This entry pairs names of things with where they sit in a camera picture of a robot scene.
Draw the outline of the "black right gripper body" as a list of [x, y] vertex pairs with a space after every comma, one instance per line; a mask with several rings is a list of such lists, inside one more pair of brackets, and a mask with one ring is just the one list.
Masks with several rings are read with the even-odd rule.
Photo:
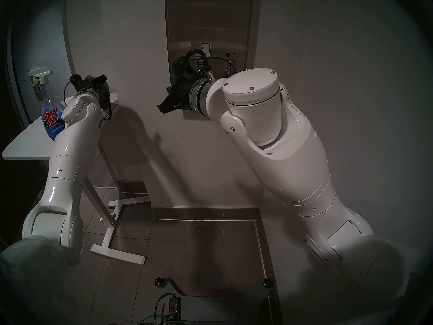
[[192, 110], [192, 106], [190, 104], [190, 91], [193, 85], [196, 83], [197, 79], [187, 80], [185, 78], [176, 78], [173, 82], [173, 91], [172, 95], [169, 97], [178, 97], [178, 109], [182, 110]]

